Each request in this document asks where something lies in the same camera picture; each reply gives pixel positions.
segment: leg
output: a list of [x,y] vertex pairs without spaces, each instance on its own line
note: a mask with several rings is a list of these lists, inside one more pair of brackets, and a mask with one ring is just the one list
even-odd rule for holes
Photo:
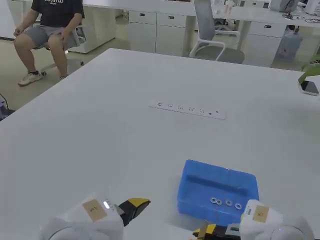
[[49,37],[48,45],[55,65],[60,71],[60,76],[66,77],[68,75],[68,61],[63,41],[60,39],[59,35],[53,34]]
[[40,47],[48,40],[46,32],[39,26],[26,30],[14,40],[14,46],[28,74],[18,83],[20,86],[29,85],[43,78],[35,68],[35,58],[31,49]]
[[35,58],[31,49],[35,47],[33,40],[25,33],[14,40],[15,50],[28,72],[36,72]]

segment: black t-shirt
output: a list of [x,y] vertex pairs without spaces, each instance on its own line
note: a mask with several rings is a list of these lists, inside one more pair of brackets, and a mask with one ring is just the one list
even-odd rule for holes
[[75,14],[85,18],[83,0],[33,0],[31,9],[42,14],[40,24],[64,28]]

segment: man sitting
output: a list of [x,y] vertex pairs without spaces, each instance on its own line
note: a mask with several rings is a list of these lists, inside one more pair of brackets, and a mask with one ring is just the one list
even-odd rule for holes
[[[40,25],[32,26],[39,14]],[[20,26],[14,31],[14,46],[28,74],[18,83],[26,86],[42,79],[36,70],[31,50],[48,43],[53,60],[64,79],[68,73],[65,49],[74,47],[72,31],[84,18],[83,0],[33,0],[32,6]]]

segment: hand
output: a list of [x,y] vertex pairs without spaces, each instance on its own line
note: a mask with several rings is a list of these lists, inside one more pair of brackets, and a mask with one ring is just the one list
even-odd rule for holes
[[68,42],[69,35],[70,35],[69,32],[66,32],[66,31],[61,32],[61,40],[62,40],[63,44],[66,44]]
[[13,35],[15,37],[18,37],[20,34],[22,34],[24,32],[24,30],[25,30],[25,28],[20,25],[14,30]]

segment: white sneaker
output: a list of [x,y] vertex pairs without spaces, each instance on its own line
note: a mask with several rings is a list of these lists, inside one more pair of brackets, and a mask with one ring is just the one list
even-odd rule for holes
[[39,81],[43,78],[43,76],[41,75],[41,73],[38,73],[37,75],[32,74],[32,73],[28,73],[27,76],[25,76],[20,82],[18,82],[18,85],[20,87],[24,87],[27,86],[29,84],[32,84],[35,81]]

